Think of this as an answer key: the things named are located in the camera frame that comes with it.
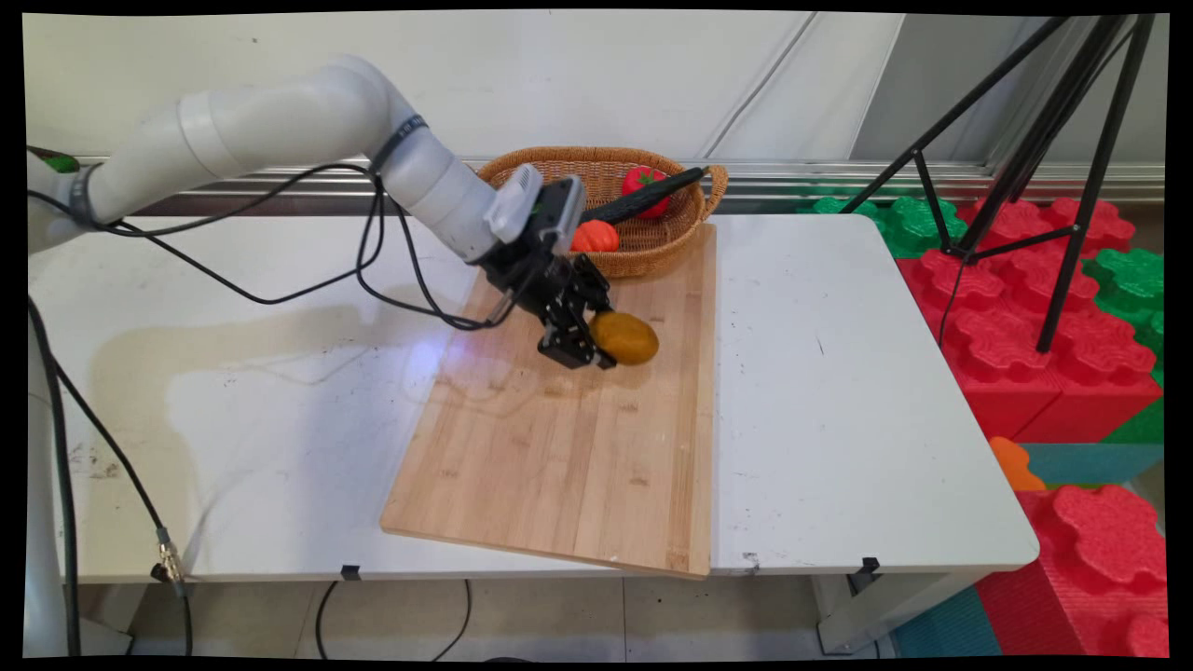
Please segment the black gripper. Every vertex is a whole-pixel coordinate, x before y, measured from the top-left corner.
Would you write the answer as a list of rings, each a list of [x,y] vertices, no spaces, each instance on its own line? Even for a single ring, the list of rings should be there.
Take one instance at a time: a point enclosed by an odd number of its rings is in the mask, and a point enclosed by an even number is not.
[[[497,245],[481,256],[478,267],[501,297],[486,322],[503,322],[514,307],[542,320],[537,351],[568,369],[616,368],[616,358],[600,347],[585,314],[614,310],[610,282],[585,253],[554,251],[548,241]]]

